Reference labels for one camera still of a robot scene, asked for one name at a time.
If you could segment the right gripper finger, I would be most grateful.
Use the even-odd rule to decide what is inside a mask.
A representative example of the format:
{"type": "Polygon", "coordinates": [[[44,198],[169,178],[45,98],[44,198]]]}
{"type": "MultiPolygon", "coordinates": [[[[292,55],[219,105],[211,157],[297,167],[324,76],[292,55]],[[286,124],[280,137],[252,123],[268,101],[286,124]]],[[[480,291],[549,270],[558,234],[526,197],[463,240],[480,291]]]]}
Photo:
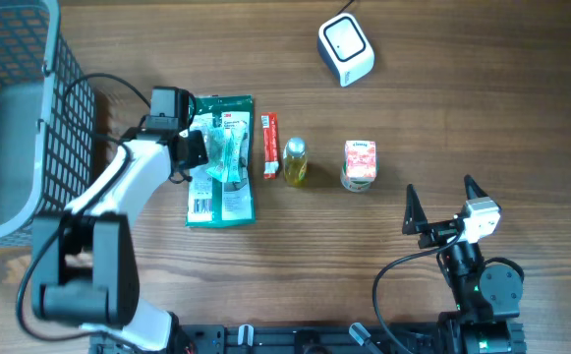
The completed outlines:
{"type": "Polygon", "coordinates": [[[402,233],[414,235],[425,232],[428,229],[428,219],[422,208],[417,191],[413,184],[406,188],[406,208],[402,233]]]}
{"type": "Polygon", "coordinates": [[[464,176],[464,185],[468,200],[487,197],[487,193],[479,186],[471,175],[467,174],[464,176]]]}

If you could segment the mint green wipes pack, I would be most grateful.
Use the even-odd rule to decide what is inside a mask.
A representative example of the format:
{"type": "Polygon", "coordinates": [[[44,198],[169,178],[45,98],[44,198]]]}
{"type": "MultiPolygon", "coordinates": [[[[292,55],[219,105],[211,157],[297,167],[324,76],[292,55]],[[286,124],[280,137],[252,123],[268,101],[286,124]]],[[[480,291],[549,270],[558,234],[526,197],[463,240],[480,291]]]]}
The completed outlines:
{"type": "Polygon", "coordinates": [[[242,142],[247,124],[209,128],[206,136],[208,163],[205,172],[221,183],[240,183],[242,142]]]}

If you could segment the green 3M gloves package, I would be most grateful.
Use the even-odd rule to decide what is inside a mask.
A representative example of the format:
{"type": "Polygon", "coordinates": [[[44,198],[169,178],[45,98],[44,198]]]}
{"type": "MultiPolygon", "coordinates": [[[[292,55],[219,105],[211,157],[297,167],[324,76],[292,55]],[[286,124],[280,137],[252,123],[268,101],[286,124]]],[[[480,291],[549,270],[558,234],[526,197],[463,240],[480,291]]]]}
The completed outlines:
{"type": "Polygon", "coordinates": [[[254,134],[254,100],[250,95],[202,96],[197,99],[197,114],[192,131],[202,131],[206,142],[209,128],[246,123],[242,142],[240,183],[221,183],[210,177],[206,165],[191,170],[186,225],[222,228],[253,223],[255,218],[249,165],[252,160],[254,134]]]}

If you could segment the green lid round container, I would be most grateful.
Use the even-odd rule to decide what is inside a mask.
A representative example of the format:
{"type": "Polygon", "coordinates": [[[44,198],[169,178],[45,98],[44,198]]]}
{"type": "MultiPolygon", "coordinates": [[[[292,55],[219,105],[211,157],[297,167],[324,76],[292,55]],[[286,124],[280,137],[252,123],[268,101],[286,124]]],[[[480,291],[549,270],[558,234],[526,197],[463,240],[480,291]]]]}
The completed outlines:
{"type": "Polygon", "coordinates": [[[372,184],[372,181],[354,181],[347,177],[346,169],[342,168],[340,181],[342,186],[350,192],[361,193],[367,191],[372,184]]]}

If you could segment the orange Kleenex tissue pack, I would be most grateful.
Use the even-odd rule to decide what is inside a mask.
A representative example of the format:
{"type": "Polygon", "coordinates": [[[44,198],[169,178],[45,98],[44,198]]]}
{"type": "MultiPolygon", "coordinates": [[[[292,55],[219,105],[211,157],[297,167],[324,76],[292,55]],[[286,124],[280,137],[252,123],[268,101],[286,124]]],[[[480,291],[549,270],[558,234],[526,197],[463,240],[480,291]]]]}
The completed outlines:
{"type": "Polygon", "coordinates": [[[377,175],[376,142],[345,143],[345,176],[355,182],[372,182],[377,175]]]}

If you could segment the red stick sachet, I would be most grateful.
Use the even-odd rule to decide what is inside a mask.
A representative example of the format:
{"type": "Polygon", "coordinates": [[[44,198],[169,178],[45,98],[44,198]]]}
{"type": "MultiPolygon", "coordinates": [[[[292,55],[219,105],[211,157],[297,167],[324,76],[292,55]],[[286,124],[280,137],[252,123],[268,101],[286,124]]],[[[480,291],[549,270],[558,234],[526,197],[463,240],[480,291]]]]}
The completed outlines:
{"type": "Polygon", "coordinates": [[[275,179],[279,170],[277,115],[264,112],[260,116],[263,130],[265,179],[275,179]]]}

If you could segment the yellow liquid bottle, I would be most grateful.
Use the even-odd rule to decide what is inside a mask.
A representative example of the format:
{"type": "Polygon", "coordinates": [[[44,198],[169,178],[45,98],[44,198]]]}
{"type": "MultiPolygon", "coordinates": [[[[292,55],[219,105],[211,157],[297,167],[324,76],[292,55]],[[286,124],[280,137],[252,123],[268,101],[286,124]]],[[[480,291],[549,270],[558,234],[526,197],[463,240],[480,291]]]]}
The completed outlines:
{"type": "Polygon", "coordinates": [[[307,145],[300,137],[291,138],[283,152],[283,172],[286,181],[295,187],[301,187],[308,167],[307,145]]]}

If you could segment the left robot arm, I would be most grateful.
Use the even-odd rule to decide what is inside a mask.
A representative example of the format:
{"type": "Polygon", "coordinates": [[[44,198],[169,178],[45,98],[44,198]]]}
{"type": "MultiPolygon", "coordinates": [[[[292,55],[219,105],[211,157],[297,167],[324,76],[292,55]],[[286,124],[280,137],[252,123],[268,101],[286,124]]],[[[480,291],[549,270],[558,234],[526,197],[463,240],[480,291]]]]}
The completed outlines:
{"type": "Polygon", "coordinates": [[[78,327],[93,352],[196,352],[173,313],[142,299],[131,226],[161,184],[174,174],[190,181],[189,170],[207,163],[202,133],[191,127],[197,111],[192,93],[154,88],[148,114],[117,140],[98,179],[64,210],[34,219],[19,322],[29,294],[37,319],[78,327]]]}

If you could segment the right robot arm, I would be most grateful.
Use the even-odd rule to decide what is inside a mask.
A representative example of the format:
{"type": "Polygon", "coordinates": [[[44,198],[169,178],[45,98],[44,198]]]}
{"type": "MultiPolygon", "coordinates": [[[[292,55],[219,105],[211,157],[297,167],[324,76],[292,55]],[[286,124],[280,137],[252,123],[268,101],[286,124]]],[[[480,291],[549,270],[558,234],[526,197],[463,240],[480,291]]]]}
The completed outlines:
{"type": "Polygon", "coordinates": [[[402,232],[420,236],[419,248],[435,249],[456,309],[438,316],[435,353],[507,354],[528,351],[520,316],[525,274],[502,257],[486,259],[479,241],[494,233],[501,207],[473,179],[464,177],[467,200],[453,218],[429,222],[415,187],[406,189],[402,232]]]}

